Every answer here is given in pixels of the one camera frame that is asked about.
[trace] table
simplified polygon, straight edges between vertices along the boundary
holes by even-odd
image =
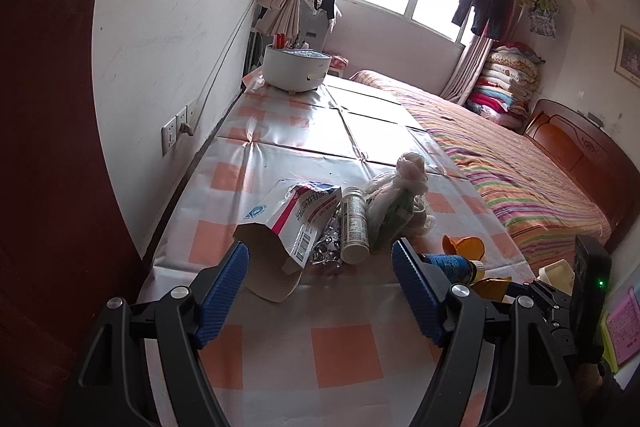
[[[428,235],[412,240],[416,250],[442,253],[445,233],[477,235],[488,275],[533,279],[473,185],[392,95],[333,76],[295,96],[260,76],[246,81],[180,197],[139,301],[215,266],[236,223],[279,179],[362,185],[407,151],[425,157],[436,217]],[[162,425],[176,425],[157,344],[146,343]],[[200,352],[232,427],[406,427],[439,356],[419,333],[386,255],[337,276],[308,266],[281,304],[241,289],[222,333]],[[486,344],[464,425],[478,421],[491,364]]]

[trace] pink book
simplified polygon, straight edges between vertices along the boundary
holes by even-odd
[[[618,365],[640,350],[640,308],[633,288],[607,317],[607,329]]]

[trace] white cardboard box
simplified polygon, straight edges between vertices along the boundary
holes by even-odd
[[[264,299],[284,301],[341,199],[337,185],[280,180],[234,232],[249,249],[247,288]]]

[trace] striped bedspread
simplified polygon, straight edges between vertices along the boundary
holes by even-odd
[[[351,80],[393,93],[473,183],[531,269],[566,259],[577,233],[604,244],[602,211],[527,138],[439,96],[373,71]]]

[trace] white bottle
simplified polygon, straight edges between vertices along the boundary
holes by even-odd
[[[347,187],[342,193],[340,220],[342,245],[340,258],[347,264],[362,263],[369,256],[367,237],[366,205],[362,192],[357,187]]]

